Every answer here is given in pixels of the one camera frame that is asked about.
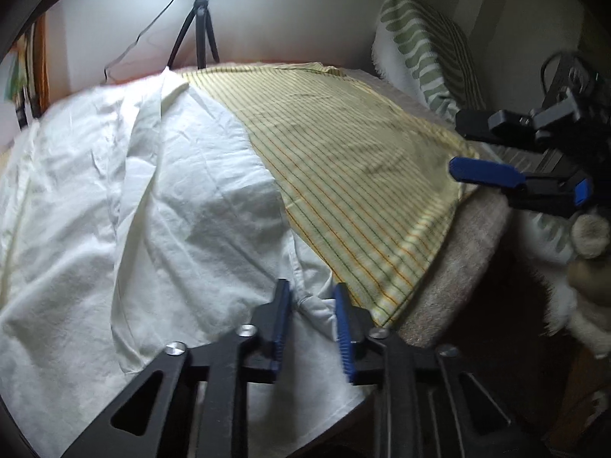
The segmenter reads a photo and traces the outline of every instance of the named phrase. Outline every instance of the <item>striped pillow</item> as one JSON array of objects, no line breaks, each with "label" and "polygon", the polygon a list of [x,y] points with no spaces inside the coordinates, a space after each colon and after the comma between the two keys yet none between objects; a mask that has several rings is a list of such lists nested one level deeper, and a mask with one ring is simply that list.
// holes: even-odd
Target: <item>striped pillow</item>
[{"label": "striped pillow", "polygon": [[446,120],[485,108],[464,33],[420,0],[384,0],[372,56],[384,79]]}]

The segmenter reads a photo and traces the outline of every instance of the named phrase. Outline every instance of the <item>dark floor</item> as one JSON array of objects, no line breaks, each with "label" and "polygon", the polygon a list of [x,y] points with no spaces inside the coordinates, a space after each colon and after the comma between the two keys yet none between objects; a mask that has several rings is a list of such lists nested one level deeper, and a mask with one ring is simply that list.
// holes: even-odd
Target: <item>dark floor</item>
[{"label": "dark floor", "polygon": [[[442,343],[459,347],[481,382],[535,435],[554,425],[578,343],[567,333],[545,334],[546,290],[502,242],[488,271]],[[373,413],[364,413],[332,439],[370,456]],[[322,448],[304,458],[334,456]]]}]

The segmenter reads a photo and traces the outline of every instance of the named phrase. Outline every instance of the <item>yellow striped fabric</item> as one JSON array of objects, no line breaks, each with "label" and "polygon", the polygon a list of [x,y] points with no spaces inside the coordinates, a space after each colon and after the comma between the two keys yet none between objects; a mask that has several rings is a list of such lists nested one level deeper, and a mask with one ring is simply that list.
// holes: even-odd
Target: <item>yellow striped fabric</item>
[{"label": "yellow striped fabric", "polygon": [[378,325],[404,310],[448,233],[463,186],[459,136],[321,64],[184,73],[245,125],[291,225]]}]

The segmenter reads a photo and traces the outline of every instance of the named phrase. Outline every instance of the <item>white sheet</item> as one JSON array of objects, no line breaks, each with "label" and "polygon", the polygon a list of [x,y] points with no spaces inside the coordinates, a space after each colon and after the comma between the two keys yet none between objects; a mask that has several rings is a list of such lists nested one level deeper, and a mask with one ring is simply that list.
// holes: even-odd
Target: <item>white sheet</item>
[{"label": "white sheet", "polygon": [[0,212],[0,393],[42,457],[163,345],[218,339],[279,277],[297,313],[280,381],[249,387],[251,456],[285,456],[362,401],[333,341],[331,271],[243,126],[179,76],[51,108],[13,151]]}]

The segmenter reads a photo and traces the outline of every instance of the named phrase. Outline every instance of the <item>silver screw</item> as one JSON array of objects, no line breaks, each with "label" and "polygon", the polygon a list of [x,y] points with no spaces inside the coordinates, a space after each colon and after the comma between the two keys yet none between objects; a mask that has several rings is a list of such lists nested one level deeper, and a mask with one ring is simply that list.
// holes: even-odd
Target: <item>silver screw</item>
[{"label": "silver screw", "polygon": [[252,324],[242,324],[235,332],[241,338],[252,338],[257,333],[257,327]]},{"label": "silver screw", "polygon": [[384,329],[384,327],[374,327],[369,331],[369,337],[373,339],[386,339],[389,334],[389,330]]},{"label": "silver screw", "polygon": [[437,348],[437,353],[439,356],[444,356],[446,358],[454,358],[460,354],[460,351],[456,346],[451,344],[442,344]]},{"label": "silver screw", "polygon": [[184,342],[174,341],[165,347],[165,351],[168,355],[172,356],[182,355],[187,351],[187,345]]}]

